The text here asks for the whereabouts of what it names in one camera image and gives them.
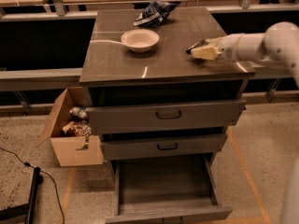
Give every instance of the black stand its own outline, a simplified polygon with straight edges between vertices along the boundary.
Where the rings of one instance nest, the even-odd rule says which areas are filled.
[[[36,207],[37,188],[41,181],[42,175],[40,175],[40,168],[36,167],[32,179],[29,202],[0,211],[0,221],[26,215],[25,224],[32,224]]]

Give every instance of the drawer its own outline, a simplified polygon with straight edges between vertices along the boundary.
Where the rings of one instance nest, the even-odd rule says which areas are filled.
[[[226,133],[191,137],[102,142],[106,160],[164,157],[222,150]]]
[[[179,83],[159,83],[116,85],[108,87],[88,87],[93,106],[173,104],[184,102],[204,102],[234,100],[243,91],[245,81],[213,80]]]
[[[195,223],[227,218],[205,155],[118,161],[106,223]]]
[[[138,133],[235,125],[245,100],[87,109],[94,133]]]

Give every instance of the box flap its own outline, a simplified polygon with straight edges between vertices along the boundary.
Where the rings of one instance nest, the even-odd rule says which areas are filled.
[[[89,106],[84,89],[82,87],[72,87],[68,90],[72,96],[74,104],[79,106]]]
[[[58,96],[58,98],[55,100],[55,103],[46,121],[44,130],[37,140],[38,146],[44,143],[52,135],[53,129],[55,127],[55,123],[58,120],[58,116],[60,114],[60,110],[62,108],[62,104],[64,102],[64,98],[66,94],[67,94],[67,90],[64,90],[64,92],[60,96]]]

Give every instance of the cabinet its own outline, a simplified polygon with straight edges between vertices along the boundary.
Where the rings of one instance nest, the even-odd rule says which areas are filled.
[[[197,61],[185,49],[225,35],[205,8],[175,9],[154,29],[159,43],[137,54],[115,42],[138,10],[100,11],[80,85],[93,132],[115,176],[107,223],[223,219],[210,165],[244,109],[249,63]]]

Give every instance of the cardboard box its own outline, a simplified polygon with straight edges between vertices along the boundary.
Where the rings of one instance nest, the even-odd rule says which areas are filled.
[[[61,166],[103,164],[104,157],[97,135],[89,137],[89,146],[85,150],[77,150],[85,145],[84,136],[61,136],[62,128],[72,120],[69,110],[75,105],[88,105],[81,87],[67,88],[56,99],[38,144],[49,139]]]

